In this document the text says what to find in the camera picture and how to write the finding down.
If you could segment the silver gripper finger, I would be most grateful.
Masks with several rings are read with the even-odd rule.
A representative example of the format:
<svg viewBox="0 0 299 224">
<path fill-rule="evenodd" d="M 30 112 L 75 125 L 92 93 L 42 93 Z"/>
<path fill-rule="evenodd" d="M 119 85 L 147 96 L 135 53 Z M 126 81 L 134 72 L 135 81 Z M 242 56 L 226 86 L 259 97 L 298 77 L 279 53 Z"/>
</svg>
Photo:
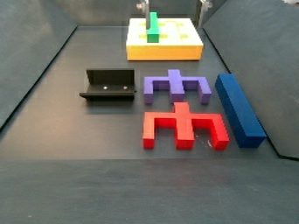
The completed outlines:
<svg viewBox="0 0 299 224">
<path fill-rule="evenodd" d="M 144 18 L 150 19 L 150 0 L 140 0 L 136 8 L 144 13 Z"/>
<path fill-rule="evenodd" d="M 212 2 L 211 0 L 199 0 L 199 1 L 200 1 L 199 26 L 202 26 L 204 14 L 212 8 Z"/>
</svg>

